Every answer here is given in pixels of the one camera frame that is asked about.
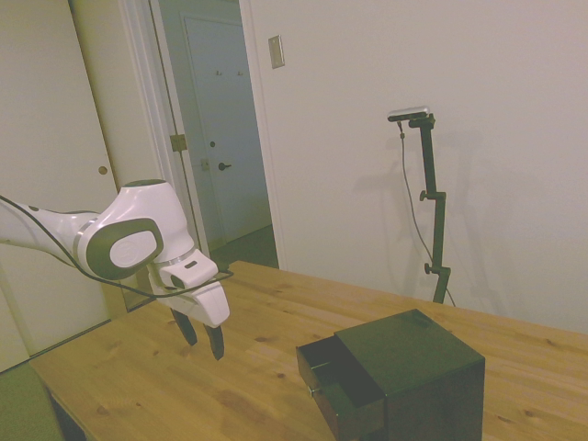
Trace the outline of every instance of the door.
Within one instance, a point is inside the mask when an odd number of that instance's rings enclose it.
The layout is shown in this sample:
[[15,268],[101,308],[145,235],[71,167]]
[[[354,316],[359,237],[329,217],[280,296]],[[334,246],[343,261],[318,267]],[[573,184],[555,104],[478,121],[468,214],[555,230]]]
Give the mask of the door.
[[[0,41],[0,193],[102,211],[117,191],[67,0],[0,0]],[[0,291],[30,355],[108,319],[98,283],[38,251],[0,245]]]
[[243,28],[185,17],[209,169],[226,242],[271,224]]

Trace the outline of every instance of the light switch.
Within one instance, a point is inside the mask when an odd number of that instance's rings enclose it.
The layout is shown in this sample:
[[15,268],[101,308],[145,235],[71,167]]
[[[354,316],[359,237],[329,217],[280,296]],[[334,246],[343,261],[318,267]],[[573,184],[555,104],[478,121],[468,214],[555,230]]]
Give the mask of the light switch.
[[272,59],[272,68],[276,69],[285,65],[281,35],[276,35],[269,39],[269,56]]

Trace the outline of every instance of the black cable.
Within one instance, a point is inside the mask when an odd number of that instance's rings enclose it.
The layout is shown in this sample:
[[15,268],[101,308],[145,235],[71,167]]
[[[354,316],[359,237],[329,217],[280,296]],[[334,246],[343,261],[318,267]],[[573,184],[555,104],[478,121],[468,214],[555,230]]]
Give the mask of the black cable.
[[188,292],[192,292],[192,291],[196,291],[197,289],[200,288],[204,288],[208,285],[211,285],[213,283],[216,282],[220,282],[222,280],[225,280],[229,277],[233,276],[233,272],[229,271],[229,269],[223,269],[222,271],[219,271],[223,274],[226,274],[225,277],[220,277],[220,278],[213,278],[212,280],[209,280],[205,283],[203,283],[202,285],[198,285],[195,288],[188,288],[188,289],[182,289],[181,291],[175,291],[175,292],[171,292],[169,294],[162,294],[162,295],[157,295],[157,294],[152,294],[150,292],[145,292],[145,291],[141,291],[140,289],[136,289],[133,287],[129,287],[127,285],[123,285],[121,283],[118,282],[113,282],[112,280],[107,280],[105,278],[102,277],[96,277],[93,276],[91,274],[89,274],[88,272],[86,272],[74,259],[74,257],[70,254],[69,251],[67,251],[67,249],[62,245],[61,242],[59,242],[59,240],[53,236],[53,234],[51,234],[51,232],[49,230],[47,230],[47,228],[45,228],[45,226],[32,214],[30,214],[28,211],[26,211],[25,209],[23,209],[22,207],[20,207],[16,202],[13,202],[12,200],[10,200],[9,198],[5,198],[4,196],[0,195],[0,200],[4,201],[6,204],[10,205],[11,207],[14,207],[15,209],[17,209],[18,211],[21,211],[22,213],[24,213],[29,219],[31,219],[33,222],[35,222],[35,224],[41,228],[41,230],[47,234],[47,236],[55,242],[55,244],[59,247],[60,250],[62,250],[62,252],[67,256],[67,258],[70,260],[70,262],[72,263],[73,266],[75,266],[75,268],[82,273],[84,276],[91,278],[92,280],[95,280],[96,282],[101,282],[101,283],[106,283],[107,285],[112,285],[113,287],[117,287],[117,288],[122,288],[122,289],[126,289],[128,291],[134,292],[136,294],[139,294],[141,296],[144,297],[148,297],[150,299],[166,299],[166,298],[170,298],[170,297],[175,297],[175,296],[180,296],[182,294],[186,294]]
[[[429,251],[429,247],[426,246],[426,243],[424,242],[423,239],[423,235],[421,234],[421,229],[419,228],[418,223],[416,222],[416,217],[414,216],[414,204],[413,204],[413,195],[411,194],[411,186],[409,186],[408,184],[408,178],[406,177],[406,164],[404,161],[404,138],[405,138],[405,134],[404,131],[402,131],[402,123],[400,121],[398,122],[398,127],[401,130],[401,142],[402,142],[402,175],[404,176],[404,183],[406,184],[406,191],[408,192],[408,200],[411,203],[411,214],[413,215],[413,223],[414,223],[414,228],[416,228],[416,233],[419,235],[419,239],[421,240],[421,243],[423,244],[424,249],[426,250],[426,253],[429,255],[429,259],[431,259],[431,264],[433,263],[433,256],[431,255],[431,252]],[[453,301],[453,296],[451,295],[451,292],[449,292],[449,288],[446,288],[446,292],[449,295],[449,299],[451,300],[451,303],[453,303],[453,306],[456,306],[456,302]]]

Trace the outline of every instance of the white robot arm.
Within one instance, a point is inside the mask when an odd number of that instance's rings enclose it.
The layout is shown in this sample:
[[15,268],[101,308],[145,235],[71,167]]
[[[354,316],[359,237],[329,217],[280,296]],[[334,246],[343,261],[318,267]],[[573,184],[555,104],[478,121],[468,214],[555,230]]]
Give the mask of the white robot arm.
[[222,357],[220,325],[229,306],[221,283],[211,280],[219,270],[196,248],[168,183],[129,183],[102,213],[56,213],[0,199],[0,243],[44,251],[99,280],[121,280],[147,266],[154,297],[172,309],[186,340],[197,341],[192,317]]

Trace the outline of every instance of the black wooden box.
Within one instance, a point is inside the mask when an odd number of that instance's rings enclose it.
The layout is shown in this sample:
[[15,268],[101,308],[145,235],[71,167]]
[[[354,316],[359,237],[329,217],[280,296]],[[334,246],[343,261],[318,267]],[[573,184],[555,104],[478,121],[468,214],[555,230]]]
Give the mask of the black wooden box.
[[484,357],[418,310],[297,347],[337,441],[481,441]]

